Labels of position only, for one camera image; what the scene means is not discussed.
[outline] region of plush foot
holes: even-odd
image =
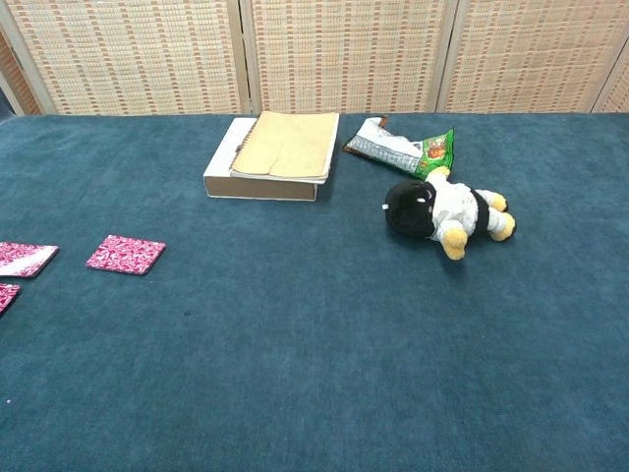
[[[507,199],[502,197],[500,194],[495,194],[493,196],[493,201],[491,202],[491,207],[497,209],[498,211],[507,211],[509,209],[509,204],[507,203]]]
[[[462,229],[451,229],[443,238],[443,250],[452,261],[459,261],[465,256],[468,235]]]
[[[513,236],[517,228],[515,219],[513,218],[513,216],[511,216],[511,214],[503,213],[502,215],[506,218],[504,229],[502,231],[491,233],[491,238],[494,241],[505,241],[509,239],[511,236]]]
[[[448,169],[445,165],[441,165],[439,167],[435,167],[430,174],[434,172],[435,174],[443,174],[447,179],[450,176],[450,169]]]

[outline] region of plastic packaging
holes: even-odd
[[[384,129],[385,124],[384,117],[368,118],[343,150],[396,167],[422,180],[435,167],[452,169],[454,129],[412,142],[389,133]]]

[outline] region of pink fabric square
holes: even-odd
[[[157,261],[166,244],[109,235],[87,260],[87,266],[143,275]]]
[[[0,283],[0,315],[9,308],[20,293],[20,285]]]
[[[0,242],[0,276],[35,277],[58,250],[58,246]]]

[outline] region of notebook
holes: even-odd
[[[260,113],[231,165],[232,177],[325,183],[338,113]]]
[[[0,242],[0,276],[35,277],[57,251],[58,246]]]

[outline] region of woven screen panel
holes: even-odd
[[[262,109],[427,110],[446,1],[253,0]]]
[[[616,64],[620,72],[611,84],[609,94],[603,98],[600,111],[629,112],[629,45],[625,46],[620,61]]]
[[[226,1],[7,3],[59,113],[241,111]]]
[[[2,34],[0,34],[0,70],[24,113],[26,115],[40,114],[41,110],[30,91],[29,83],[26,81],[22,69],[20,69],[18,62],[11,53],[11,47]]]
[[[470,0],[439,110],[589,112],[629,18],[626,0]]]

